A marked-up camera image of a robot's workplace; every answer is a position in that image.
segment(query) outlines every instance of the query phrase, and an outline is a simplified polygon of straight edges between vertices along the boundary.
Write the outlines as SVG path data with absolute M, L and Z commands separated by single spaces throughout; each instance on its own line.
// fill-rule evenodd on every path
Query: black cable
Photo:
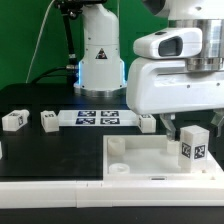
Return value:
M 56 67 L 56 68 L 52 68 L 46 72 L 44 72 L 43 74 L 41 74 L 40 76 L 38 76 L 37 78 L 35 78 L 31 84 L 35 84 L 36 82 L 38 82 L 40 79 L 42 79 L 43 77 L 46 77 L 47 75 L 56 72 L 56 71 L 62 71 L 62 70 L 66 70 L 66 67 Z
M 38 81 L 40 81 L 43 78 L 52 78 L 52 77 L 68 77 L 68 76 L 72 76 L 72 74 L 64 74 L 64 75 L 45 75 L 42 77 L 38 77 L 36 78 L 35 82 L 32 82 L 31 84 L 36 84 Z

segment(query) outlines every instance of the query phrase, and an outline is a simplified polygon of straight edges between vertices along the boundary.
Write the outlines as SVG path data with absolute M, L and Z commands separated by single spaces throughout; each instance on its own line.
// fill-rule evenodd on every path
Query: cube with marker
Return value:
M 142 133 L 156 132 L 156 119 L 151 114 L 138 115 L 137 125 Z
M 45 132 L 59 131 L 59 121 L 54 111 L 41 112 L 41 124 Z
M 207 166 L 209 131 L 197 125 L 181 128 L 178 165 L 182 172 L 203 172 Z
M 2 118 L 3 131 L 17 131 L 25 124 L 29 116 L 28 110 L 14 110 Z

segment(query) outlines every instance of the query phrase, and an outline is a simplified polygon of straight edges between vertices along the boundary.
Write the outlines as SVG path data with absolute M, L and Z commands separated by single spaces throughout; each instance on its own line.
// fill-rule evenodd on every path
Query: warning label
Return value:
M 96 59 L 107 59 L 107 56 L 103 48 L 100 49 L 100 52 L 97 54 Z

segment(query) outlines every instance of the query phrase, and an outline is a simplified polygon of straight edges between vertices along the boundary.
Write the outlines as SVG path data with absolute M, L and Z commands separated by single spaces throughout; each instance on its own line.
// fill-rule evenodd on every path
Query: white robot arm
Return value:
M 224 14 L 221 0 L 142 0 L 169 27 L 140 38 L 140 58 L 130 68 L 127 104 L 137 114 L 161 114 L 174 138 L 170 116 L 176 112 L 224 108 Z

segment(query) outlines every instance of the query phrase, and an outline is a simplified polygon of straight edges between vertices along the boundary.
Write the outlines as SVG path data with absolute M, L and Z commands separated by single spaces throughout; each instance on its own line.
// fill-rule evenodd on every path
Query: black panel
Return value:
M 180 37 L 173 37 L 164 40 L 159 45 L 159 55 L 161 57 L 179 56 L 183 50 L 183 41 Z

